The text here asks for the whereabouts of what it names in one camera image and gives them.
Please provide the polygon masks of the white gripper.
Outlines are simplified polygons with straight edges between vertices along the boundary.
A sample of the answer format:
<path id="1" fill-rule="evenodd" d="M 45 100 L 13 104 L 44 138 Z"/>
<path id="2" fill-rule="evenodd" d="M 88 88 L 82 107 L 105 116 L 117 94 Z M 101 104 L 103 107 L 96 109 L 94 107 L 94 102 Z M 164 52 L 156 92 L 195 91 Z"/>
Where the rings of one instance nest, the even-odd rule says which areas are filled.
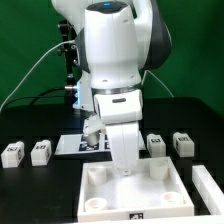
<path id="1" fill-rule="evenodd" d="M 130 175 L 138 160 L 139 121 L 143 106 L 141 91 L 96 94 L 94 106 L 105 125 L 115 168 L 124 175 Z"/>

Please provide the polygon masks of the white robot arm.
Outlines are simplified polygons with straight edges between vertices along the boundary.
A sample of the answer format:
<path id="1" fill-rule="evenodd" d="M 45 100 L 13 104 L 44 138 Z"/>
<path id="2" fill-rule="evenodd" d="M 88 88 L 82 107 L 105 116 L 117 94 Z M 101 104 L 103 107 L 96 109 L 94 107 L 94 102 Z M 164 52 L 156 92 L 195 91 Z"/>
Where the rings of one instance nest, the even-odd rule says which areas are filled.
<path id="1" fill-rule="evenodd" d="M 78 61 L 90 76 L 94 115 L 83 134 L 91 145 L 104 131 L 116 169 L 137 166 L 142 119 L 142 70 L 170 55 L 171 37 L 157 0 L 51 0 L 74 28 Z"/>

